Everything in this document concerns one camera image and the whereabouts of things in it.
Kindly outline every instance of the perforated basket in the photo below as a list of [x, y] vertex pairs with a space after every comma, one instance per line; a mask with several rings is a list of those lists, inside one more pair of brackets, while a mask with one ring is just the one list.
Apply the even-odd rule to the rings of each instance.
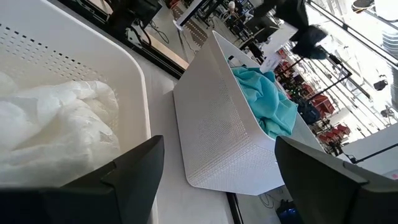
[[[111, 127], [122, 152], [150, 138], [144, 74], [137, 62], [47, 1], [1, 1], [0, 72], [21, 88], [70, 80], [107, 83], [119, 103], [119, 116]], [[151, 221], [157, 223], [156, 210]]]
[[[194, 187], [259, 195], [284, 182], [275, 140], [257, 123], [227, 62], [230, 56], [240, 65], [259, 66], [213, 32], [174, 89], [185, 174]], [[295, 129], [292, 138], [304, 142]]]

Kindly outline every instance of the teal fabric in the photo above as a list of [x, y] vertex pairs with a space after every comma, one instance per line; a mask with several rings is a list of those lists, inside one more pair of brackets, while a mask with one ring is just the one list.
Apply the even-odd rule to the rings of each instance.
[[274, 72], [262, 74], [258, 68], [232, 68], [244, 97], [264, 132], [275, 139], [292, 135], [297, 104], [275, 86]]

